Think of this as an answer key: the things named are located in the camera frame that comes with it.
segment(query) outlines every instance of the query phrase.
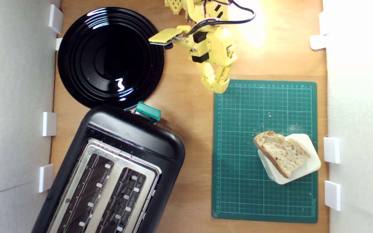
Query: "black plate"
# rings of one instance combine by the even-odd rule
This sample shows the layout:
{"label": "black plate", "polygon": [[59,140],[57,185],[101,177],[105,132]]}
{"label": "black plate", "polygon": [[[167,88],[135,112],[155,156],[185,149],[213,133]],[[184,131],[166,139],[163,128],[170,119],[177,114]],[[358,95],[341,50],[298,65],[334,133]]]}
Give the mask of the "black plate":
{"label": "black plate", "polygon": [[129,9],[106,7],[83,15],[61,41],[61,81],[89,108],[105,103],[121,109],[135,106],[162,76],[163,48],[148,42],[156,33],[148,19]]}

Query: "toast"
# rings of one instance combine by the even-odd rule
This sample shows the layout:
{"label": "toast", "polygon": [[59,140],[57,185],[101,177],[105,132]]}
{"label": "toast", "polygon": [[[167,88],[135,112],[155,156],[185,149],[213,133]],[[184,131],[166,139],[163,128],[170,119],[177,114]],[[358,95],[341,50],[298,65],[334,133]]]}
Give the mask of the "toast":
{"label": "toast", "polygon": [[273,131],[258,134],[254,144],[285,178],[289,178],[311,157],[299,142]]}

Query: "wooden table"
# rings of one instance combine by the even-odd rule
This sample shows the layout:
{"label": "wooden table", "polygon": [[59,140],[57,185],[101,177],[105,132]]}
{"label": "wooden table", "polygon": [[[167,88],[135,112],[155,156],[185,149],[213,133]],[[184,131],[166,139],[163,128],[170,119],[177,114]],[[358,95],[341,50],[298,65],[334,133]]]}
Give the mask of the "wooden table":
{"label": "wooden table", "polygon": [[[228,26],[235,40],[238,61],[232,79],[314,81],[318,87],[319,155],[327,134],[327,73],[325,51],[312,51],[309,36],[319,33],[321,0],[248,0],[257,13],[244,25]],[[185,24],[184,15],[173,15],[162,0],[62,0],[63,33],[81,15],[104,6],[133,9],[150,19],[158,30]],[[213,94],[202,85],[195,65],[184,48],[166,51],[165,70],[159,86],[146,104],[161,109],[170,127],[180,133],[186,148],[185,162],[166,205],[157,232],[329,232],[329,209],[324,205],[327,164],[319,171],[319,221],[290,224],[213,219],[211,157]],[[56,72],[54,112],[58,114],[51,163],[55,172],[88,109],[65,90]]]}

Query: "white dish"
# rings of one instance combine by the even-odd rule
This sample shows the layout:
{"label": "white dish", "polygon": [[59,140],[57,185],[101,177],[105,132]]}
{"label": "white dish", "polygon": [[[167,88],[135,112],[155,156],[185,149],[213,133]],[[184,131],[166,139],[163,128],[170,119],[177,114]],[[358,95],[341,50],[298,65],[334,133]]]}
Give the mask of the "white dish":
{"label": "white dish", "polygon": [[313,146],[313,143],[308,135],[290,134],[289,136],[286,136],[286,138],[292,138],[299,142],[299,144],[309,153],[311,158],[303,166],[295,170],[289,178],[284,178],[283,175],[277,171],[276,167],[268,160],[268,158],[266,158],[265,155],[258,150],[258,155],[263,163],[263,166],[265,167],[268,177],[277,184],[287,184],[290,181],[296,180],[319,170],[320,166],[322,165],[315,147]]}

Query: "white bracket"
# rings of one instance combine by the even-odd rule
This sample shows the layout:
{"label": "white bracket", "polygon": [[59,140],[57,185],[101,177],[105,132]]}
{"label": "white bracket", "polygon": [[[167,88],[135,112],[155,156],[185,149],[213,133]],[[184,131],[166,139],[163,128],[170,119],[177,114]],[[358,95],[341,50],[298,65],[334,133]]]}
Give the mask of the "white bracket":
{"label": "white bracket", "polygon": [[340,158],[340,139],[323,138],[323,153],[326,162],[341,163]]}
{"label": "white bracket", "polygon": [[44,192],[53,184],[54,165],[48,164],[40,167],[40,179],[38,183],[38,192]]}
{"label": "white bracket", "polygon": [[50,6],[50,18],[49,27],[53,29],[57,34],[61,34],[62,31],[62,17],[63,14],[54,4]]}
{"label": "white bracket", "polygon": [[57,38],[56,40],[56,51],[60,49],[60,44],[61,44],[62,38]]}
{"label": "white bracket", "polygon": [[319,14],[319,29],[320,35],[310,36],[309,42],[313,50],[324,49],[327,46],[326,34],[328,34],[333,26],[331,15],[327,11],[322,11]]}
{"label": "white bracket", "polygon": [[341,211],[341,185],[329,180],[324,181],[324,204]]}
{"label": "white bracket", "polygon": [[43,136],[57,135],[57,114],[53,112],[43,113]]}

